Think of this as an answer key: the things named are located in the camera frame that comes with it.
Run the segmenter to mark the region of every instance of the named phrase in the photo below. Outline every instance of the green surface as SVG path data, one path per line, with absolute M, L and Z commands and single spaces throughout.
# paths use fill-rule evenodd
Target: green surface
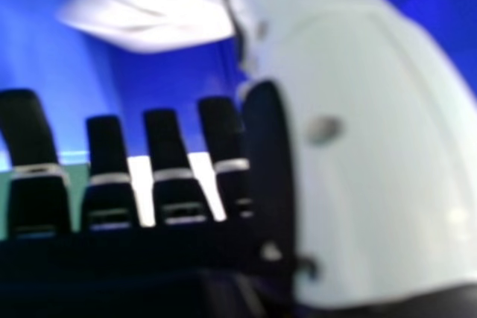
M 83 198 L 84 189 L 88 183 L 88 166 L 87 165 L 70 165 L 64 167 L 69 175 L 69 202 L 72 218 L 72 225 L 75 231 L 80 229 L 80 209 L 81 200 Z M 6 238 L 6 214 L 7 214 L 7 196 L 10 184 L 11 173 L 0 174 L 0 238 Z

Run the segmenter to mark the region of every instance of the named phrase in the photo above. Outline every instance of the blue background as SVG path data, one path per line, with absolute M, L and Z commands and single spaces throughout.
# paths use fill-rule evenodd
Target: blue background
M 390 1 L 435 36 L 477 90 L 477 0 Z M 63 2 L 0 0 L 0 90 L 37 91 L 63 163 L 87 160 L 84 120 L 100 114 L 120 115 L 130 155 L 146 154 L 142 111 L 155 107 L 175 108 L 189 151 L 204 150 L 197 99 L 234 95 L 244 80 L 232 40 L 131 54 L 61 25 L 55 12 Z

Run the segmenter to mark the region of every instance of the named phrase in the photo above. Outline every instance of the white casing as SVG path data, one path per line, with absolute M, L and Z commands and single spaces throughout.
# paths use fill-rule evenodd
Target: white casing
M 226 39 L 222 0 L 69 0 L 60 19 L 135 52 L 161 52 Z
M 285 100 L 297 184 L 296 297 L 384 304 L 477 282 L 477 111 L 435 41 L 385 0 L 232 0 L 248 70 Z M 343 133 L 310 130 L 329 116 Z

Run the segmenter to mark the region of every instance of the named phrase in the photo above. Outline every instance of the orange and white package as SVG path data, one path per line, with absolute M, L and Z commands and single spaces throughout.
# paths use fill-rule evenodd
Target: orange and white package
M 67 25 L 142 53 L 233 35 L 223 0 L 68 0 L 59 17 Z

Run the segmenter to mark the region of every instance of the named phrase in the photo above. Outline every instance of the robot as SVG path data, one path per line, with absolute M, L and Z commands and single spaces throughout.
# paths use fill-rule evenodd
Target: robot
M 223 6 L 252 79 L 250 167 L 293 169 L 296 302 L 310 317 L 477 317 L 477 108 L 436 42 L 385 0 Z M 260 147 L 276 128 L 289 153 Z

